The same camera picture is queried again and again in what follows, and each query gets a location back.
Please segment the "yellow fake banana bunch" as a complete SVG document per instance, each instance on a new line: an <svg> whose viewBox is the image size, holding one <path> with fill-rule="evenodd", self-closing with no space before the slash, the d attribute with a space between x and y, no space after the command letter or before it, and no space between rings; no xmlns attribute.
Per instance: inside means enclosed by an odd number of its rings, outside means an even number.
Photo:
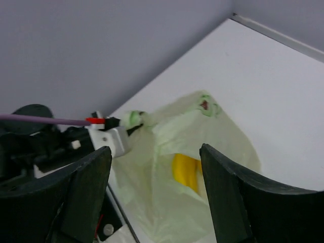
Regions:
<svg viewBox="0 0 324 243"><path fill-rule="evenodd" d="M202 196L203 172L200 160L177 153L172 161L172 171L174 180Z"/></svg>

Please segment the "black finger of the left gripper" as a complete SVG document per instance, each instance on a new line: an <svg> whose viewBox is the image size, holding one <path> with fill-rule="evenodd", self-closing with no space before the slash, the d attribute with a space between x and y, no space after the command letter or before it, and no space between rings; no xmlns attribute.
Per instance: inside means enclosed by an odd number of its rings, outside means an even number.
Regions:
<svg viewBox="0 0 324 243"><path fill-rule="evenodd" d="M138 130L139 128L141 128L143 125L140 124L138 126L134 126L133 128L127 129L127 135L130 136L132 135L136 130Z"/></svg>

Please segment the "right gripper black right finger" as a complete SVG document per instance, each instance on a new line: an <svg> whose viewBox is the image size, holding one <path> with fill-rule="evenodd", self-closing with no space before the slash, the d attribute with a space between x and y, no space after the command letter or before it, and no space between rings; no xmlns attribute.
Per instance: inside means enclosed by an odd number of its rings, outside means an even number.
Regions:
<svg viewBox="0 0 324 243"><path fill-rule="evenodd" d="M200 151L217 242L323 242L323 192L264 177L209 144Z"/></svg>

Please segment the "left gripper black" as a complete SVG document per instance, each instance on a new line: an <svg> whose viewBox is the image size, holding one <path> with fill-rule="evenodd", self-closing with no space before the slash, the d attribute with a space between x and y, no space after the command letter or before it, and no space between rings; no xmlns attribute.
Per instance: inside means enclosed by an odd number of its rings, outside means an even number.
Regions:
<svg viewBox="0 0 324 243"><path fill-rule="evenodd" d="M57 124L12 120L1 116L1 187L35 178L34 168L48 172L94 151L83 125L61 131Z"/></svg>

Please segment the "light green plastic bag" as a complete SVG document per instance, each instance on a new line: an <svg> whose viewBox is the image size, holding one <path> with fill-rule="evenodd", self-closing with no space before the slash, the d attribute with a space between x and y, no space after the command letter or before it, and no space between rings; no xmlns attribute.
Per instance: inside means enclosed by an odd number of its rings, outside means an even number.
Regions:
<svg viewBox="0 0 324 243"><path fill-rule="evenodd" d="M243 131L204 91L181 97L147 113L130 110L121 117L131 150L115 158L116 193L153 242L195 242L212 230L206 190L202 196L173 178L175 154L200 160L207 143L231 160L256 172L260 161Z"/></svg>

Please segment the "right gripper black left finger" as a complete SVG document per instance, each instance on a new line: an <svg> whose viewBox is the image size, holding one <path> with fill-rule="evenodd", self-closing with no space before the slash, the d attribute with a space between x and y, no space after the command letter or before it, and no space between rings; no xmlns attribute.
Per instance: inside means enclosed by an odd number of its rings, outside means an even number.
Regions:
<svg viewBox="0 0 324 243"><path fill-rule="evenodd" d="M12 190L1 190L1 242L92 242L112 156L102 147Z"/></svg>

